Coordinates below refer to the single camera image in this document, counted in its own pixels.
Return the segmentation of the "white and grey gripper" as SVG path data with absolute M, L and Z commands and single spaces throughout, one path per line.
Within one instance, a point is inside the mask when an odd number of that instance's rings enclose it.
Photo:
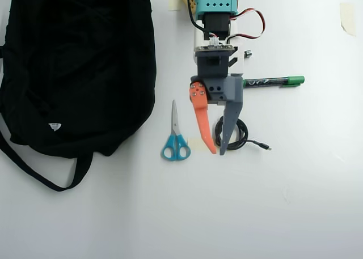
M 197 74 L 191 78 L 192 102 L 201 139 L 212 154 L 217 153 L 210 133 L 208 103 L 225 105 L 220 155 L 227 151 L 229 140 L 243 107 L 242 74 L 230 74 L 238 58 L 236 46 L 198 46 L 195 48 Z

